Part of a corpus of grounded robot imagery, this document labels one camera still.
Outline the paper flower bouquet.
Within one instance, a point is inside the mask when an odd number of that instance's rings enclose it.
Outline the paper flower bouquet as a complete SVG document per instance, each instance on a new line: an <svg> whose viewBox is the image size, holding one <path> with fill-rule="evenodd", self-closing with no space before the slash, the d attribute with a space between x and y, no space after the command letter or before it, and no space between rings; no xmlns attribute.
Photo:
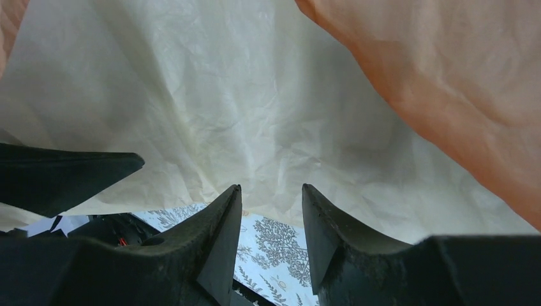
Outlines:
<svg viewBox="0 0 541 306"><path fill-rule="evenodd" d="M2 1L1 141L135 152L68 210L210 202L382 233L540 232L539 1Z"/></svg>

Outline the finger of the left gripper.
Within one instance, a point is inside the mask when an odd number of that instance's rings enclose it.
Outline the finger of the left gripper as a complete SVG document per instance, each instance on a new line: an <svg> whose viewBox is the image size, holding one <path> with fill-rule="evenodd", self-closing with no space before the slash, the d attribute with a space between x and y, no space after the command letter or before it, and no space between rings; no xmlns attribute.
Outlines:
<svg viewBox="0 0 541 306"><path fill-rule="evenodd" d="M1 203L55 217L142 169L136 153L1 144Z"/></svg>

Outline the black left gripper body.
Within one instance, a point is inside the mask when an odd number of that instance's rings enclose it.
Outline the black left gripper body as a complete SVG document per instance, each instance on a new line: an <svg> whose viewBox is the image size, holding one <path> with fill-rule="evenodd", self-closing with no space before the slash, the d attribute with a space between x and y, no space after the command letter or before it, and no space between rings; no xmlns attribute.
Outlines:
<svg viewBox="0 0 541 306"><path fill-rule="evenodd" d="M129 213L44 218L28 226L2 231L2 238L92 238L114 247L139 245L159 231Z"/></svg>

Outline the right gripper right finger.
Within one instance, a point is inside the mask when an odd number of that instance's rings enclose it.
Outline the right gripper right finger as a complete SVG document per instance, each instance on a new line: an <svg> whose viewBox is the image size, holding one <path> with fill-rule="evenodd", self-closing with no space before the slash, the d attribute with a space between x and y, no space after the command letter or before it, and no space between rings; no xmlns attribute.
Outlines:
<svg viewBox="0 0 541 306"><path fill-rule="evenodd" d="M540 237L391 238L310 184L302 213L313 293L321 305L539 305Z"/></svg>

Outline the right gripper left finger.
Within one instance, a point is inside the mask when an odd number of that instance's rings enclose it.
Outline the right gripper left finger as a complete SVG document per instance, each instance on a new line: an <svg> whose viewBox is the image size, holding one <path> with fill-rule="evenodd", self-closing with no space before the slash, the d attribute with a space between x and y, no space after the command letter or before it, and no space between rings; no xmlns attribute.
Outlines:
<svg viewBox="0 0 541 306"><path fill-rule="evenodd" d="M139 245L91 238L2 238L2 305L230 305L242 194Z"/></svg>

